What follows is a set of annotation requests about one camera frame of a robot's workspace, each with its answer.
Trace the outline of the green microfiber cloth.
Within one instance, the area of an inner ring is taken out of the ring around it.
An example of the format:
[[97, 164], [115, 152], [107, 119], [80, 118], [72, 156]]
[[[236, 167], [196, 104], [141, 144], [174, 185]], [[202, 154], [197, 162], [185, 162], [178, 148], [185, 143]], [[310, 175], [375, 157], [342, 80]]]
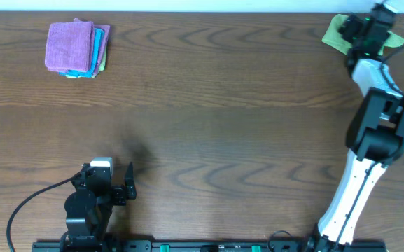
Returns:
[[[349, 49], [351, 49], [351, 43], [345, 41], [342, 35], [339, 33], [339, 28], [348, 19], [348, 15], [337, 14], [334, 16], [329, 24], [329, 27], [322, 38], [322, 42], [331, 46], [332, 48], [338, 50], [343, 54], [347, 54]], [[404, 38], [389, 31], [389, 38], [384, 42], [384, 45], [379, 50], [379, 55], [383, 56], [384, 49], [388, 48], [399, 48], [404, 44]]]

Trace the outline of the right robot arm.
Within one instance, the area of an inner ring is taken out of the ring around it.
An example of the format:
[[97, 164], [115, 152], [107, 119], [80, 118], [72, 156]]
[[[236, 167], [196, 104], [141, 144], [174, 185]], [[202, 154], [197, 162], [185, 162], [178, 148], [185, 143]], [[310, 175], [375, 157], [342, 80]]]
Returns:
[[346, 136], [347, 163], [334, 198], [304, 251], [385, 251], [383, 243], [355, 245], [354, 230], [377, 181], [404, 154], [404, 92], [380, 55], [396, 12], [377, 4], [366, 18], [350, 15], [338, 28], [350, 43], [347, 68], [363, 101]]

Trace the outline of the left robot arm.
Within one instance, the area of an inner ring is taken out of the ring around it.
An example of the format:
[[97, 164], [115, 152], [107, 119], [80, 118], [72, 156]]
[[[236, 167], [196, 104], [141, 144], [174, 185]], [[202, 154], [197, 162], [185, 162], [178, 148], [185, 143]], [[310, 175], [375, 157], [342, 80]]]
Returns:
[[60, 251], [123, 251], [124, 246], [106, 230], [114, 206], [125, 206], [137, 197], [133, 164], [129, 163], [124, 183], [112, 184], [111, 159], [84, 163], [71, 180], [76, 189], [67, 197], [67, 231], [60, 238]]

